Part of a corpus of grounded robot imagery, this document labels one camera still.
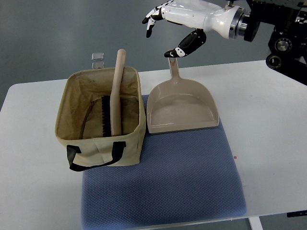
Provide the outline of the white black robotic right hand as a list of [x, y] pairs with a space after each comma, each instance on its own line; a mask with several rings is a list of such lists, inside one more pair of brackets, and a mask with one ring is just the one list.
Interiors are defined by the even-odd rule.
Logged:
[[169, 0], [153, 8], [143, 19], [147, 25], [146, 37], [152, 35], [157, 21], [193, 28], [177, 47], [165, 52], [166, 58], [181, 58], [196, 51], [206, 42], [206, 33], [216, 31], [223, 38], [235, 38], [244, 9], [231, 3], [225, 7], [203, 0]]

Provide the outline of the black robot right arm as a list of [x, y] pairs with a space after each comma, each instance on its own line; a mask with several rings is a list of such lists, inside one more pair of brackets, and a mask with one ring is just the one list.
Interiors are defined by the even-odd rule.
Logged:
[[307, 83], [307, 2], [305, 0], [249, 0], [250, 11], [234, 16], [230, 36], [253, 41], [261, 23], [274, 26], [266, 65], [295, 81]]

